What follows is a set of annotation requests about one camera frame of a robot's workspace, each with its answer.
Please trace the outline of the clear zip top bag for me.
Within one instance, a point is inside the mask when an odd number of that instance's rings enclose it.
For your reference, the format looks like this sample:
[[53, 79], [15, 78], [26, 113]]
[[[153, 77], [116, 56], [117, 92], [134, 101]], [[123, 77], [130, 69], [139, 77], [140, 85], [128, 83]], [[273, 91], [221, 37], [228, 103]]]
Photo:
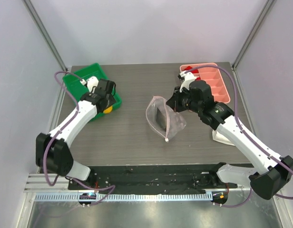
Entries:
[[186, 127], [184, 117], [174, 112], [161, 96], [153, 96], [145, 114], [150, 128], [167, 143]]

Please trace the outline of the yellow fake fruit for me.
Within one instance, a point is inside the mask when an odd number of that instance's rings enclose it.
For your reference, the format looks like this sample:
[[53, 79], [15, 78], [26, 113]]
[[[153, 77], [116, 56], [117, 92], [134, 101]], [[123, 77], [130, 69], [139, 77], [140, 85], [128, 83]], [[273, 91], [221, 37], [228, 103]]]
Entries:
[[113, 110], [113, 106], [110, 106], [110, 107], [108, 107], [107, 109], [105, 109], [105, 110], [103, 111], [103, 113], [104, 113], [104, 114], [109, 114], [109, 113], [112, 112], [112, 110]]

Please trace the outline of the grey fake fish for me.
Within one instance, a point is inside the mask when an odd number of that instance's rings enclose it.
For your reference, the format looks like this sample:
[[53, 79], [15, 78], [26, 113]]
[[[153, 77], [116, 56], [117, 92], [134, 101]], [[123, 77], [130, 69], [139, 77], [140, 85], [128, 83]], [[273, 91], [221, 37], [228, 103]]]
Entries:
[[167, 114], [166, 110], [162, 108], [157, 108], [156, 110], [156, 123], [161, 130], [166, 131], [167, 129]]

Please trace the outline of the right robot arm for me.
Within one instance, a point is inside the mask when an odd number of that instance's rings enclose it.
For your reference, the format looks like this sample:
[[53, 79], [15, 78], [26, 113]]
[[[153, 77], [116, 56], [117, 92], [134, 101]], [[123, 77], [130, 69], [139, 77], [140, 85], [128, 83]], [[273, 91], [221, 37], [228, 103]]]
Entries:
[[210, 85], [205, 81], [193, 80], [176, 86], [166, 104], [175, 112], [197, 113], [204, 124], [226, 137], [252, 164], [252, 168], [221, 164], [209, 175], [213, 187], [225, 183], [248, 186], [259, 197], [269, 200], [293, 176], [293, 158], [283, 157], [262, 143], [229, 106], [214, 101]]

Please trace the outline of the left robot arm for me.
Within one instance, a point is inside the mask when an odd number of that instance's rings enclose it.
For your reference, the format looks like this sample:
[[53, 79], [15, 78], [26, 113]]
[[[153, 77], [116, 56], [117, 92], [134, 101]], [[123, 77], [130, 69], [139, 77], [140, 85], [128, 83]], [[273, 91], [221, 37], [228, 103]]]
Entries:
[[83, 127], [97, 114], [113, 108], [116, 83], [106, 79], [98, 82], [88, 80], [88, 92], [76, 102], [75, 109], [68, 117], [48, 134], [40, 133], [36, 138], [36, 165], [44, 173], [79, 180], [84, 189], [91, 189], [96, 183], [93, 169], [73, 159], [70, 147]]

